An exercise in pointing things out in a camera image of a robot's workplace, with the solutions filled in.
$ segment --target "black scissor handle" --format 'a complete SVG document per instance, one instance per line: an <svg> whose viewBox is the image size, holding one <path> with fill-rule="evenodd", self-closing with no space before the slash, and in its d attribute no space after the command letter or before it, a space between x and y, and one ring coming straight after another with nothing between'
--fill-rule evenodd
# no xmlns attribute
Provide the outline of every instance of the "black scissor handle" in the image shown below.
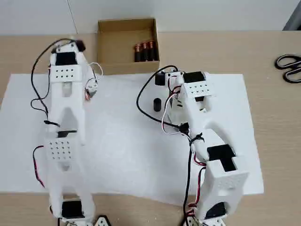
<svg viewBox="0 0 301 226"><path fill-rule="evenodd" d="M285 64L285 65L281 65L280 64L280 61L283 60L283 59L293 59L295 60L294 62L291 62L291 63L288 63L288 64ZM287 69L287 68L297 68L298 65L301 66L301 57L300 56L297 56L297 55L294 55L294 54L286 54L286 55L282 55L280 57L278 57L276 60L275 60L275 63L274 63L275 67L279 70L282 70L282 69Z"/></svg>
<svg viewBox="0 0 301 226"><path fill-rule="evenodd" d="M289 82L289 83L301 83L301 79L291 79L290 76L292 74L296 74L298 72L301 72L301 67L297 67L296 69L294 70L291 70L291 71L288 71L288 72L285 72L283 74L283 79L286 81L286 82Z"/></svg>

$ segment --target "wooden table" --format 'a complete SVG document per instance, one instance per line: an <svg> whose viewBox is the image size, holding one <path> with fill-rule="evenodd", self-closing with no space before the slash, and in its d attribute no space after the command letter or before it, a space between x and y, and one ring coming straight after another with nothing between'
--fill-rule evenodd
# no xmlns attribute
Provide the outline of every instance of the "wooden table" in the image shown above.
<svg viewBox="0 0 301 226"><path fill-rule="evenodd" d="M0 37L0 97L11 73L29 73L37 55L61 36ZM95 60L96 36L83 39ZM161 66L211 73L243 73L261 160L265 194L244 197L229 226L299 225L301 214L301 84L282 80L276 57L301 54L299 32L159 33ZM49 55L37 68L44 73ZM113 226L177 226L181 207L126 195L94 195L96 212ZM54 226L47 194L1 194L0 225Z"/></svg>

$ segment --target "open cardboard box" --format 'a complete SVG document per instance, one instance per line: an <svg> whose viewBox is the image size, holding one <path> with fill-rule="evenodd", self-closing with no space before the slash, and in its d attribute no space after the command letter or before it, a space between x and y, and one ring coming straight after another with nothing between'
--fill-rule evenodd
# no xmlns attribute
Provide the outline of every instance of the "open cardboard box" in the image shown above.
<svg viewBox="0 0 301 226"><path fill-rule="evenodd" d="M104 74L149 73L157 71L159 61L135 62L134 46L154 40L158 47L156 20L100 20L97 33L97 62Z"/></svg>

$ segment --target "white sheet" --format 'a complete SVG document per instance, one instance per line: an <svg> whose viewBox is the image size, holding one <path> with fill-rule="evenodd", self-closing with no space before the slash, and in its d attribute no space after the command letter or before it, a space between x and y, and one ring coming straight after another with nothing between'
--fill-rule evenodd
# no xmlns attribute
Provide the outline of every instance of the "white sheet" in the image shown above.
<svg viewBox="0 0 301 226"><path fill-rule="evenodd" d="M187 180L188 141L179 135L164 135L159 123L138 111L136 97L149 76L110 75L99 82L97 94L86 105L84 167L93 193L131 194L181 205ZM220 74L210 79L220 103L216 116L244 144L242 151L251 172L244 193L263 193L243 76ZM35 75L35 84L45 93L46 75ZM156 97L164 101L164 94L164 88L152 81L141 97L141 108L160 118L162 112L154 112L152 102ZM34 147L42 144L45 119L42 112L30 108L34 97L30 75L13 74L0 109L0 192L45 192L35 179L32 163ZM43 180L42 149L36 152L36 159ZM190 194L195 194L198 170L193 164Z"/></svg>

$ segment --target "copper-top battery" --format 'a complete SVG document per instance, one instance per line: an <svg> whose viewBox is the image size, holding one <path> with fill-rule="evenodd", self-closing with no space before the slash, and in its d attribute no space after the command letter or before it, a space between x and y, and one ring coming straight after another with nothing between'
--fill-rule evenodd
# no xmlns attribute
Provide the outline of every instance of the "copper-top battery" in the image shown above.
<svg viewBox="0 0 301 226"><path fill-rule="evenodd" d="M149 60L149 53L147 48L147 42L144 41L142 44L142 61L148 61Z"/></svg>
<svg viewBox="0 0 301 226"><path fill-rule="evenodd" d="M137 44L134 47L135 49L135 62L140 62L141 61L141 45Z"/></svg>
<svg viewBox="0 0 301 226"><path fill-rule="evenodd" d="M149 41L148 42L149 45L149 60L153 61L156 60L156 51L155 51L155 46L154 46L154 41Z"/></svg>

